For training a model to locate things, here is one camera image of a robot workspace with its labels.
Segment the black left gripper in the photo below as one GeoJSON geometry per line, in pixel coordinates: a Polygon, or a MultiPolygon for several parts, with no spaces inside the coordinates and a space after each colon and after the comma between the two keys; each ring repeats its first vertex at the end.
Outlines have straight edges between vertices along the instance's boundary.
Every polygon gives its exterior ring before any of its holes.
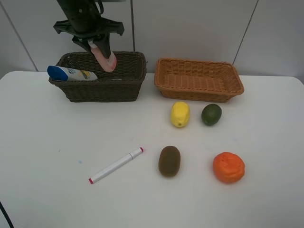
{"type": "Polygon", "coordinates": [[[65,32],[73,35],[72,41],[90,55],[92,54],[91,47],[87,40],[83,40],[83,38],[96,36],[93,38],[93,43],[97,45],[105,58],[109,58],[111,55],[110,33],[116,33],[120,36],[124,33],[124,25],[122,22],[106,18],[98,18],[96,21],[67,19],[57,21],[53,28],[58,34],[65,32]]]}

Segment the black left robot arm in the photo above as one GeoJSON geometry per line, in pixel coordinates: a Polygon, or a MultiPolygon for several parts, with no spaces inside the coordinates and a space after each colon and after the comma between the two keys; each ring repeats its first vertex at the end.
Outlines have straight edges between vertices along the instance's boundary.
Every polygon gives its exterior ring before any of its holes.
{"type": "Polygon", "coordinates": [[[91,53],[89,42],[95,44],[105,58],[111,55],[110,34],[120,36],[124,33],[122,22],[103,18],[103,2],[101,0],[59,0],[67,20],[57,21],[55,31],[73,35],[72,41],[91,53]]]}

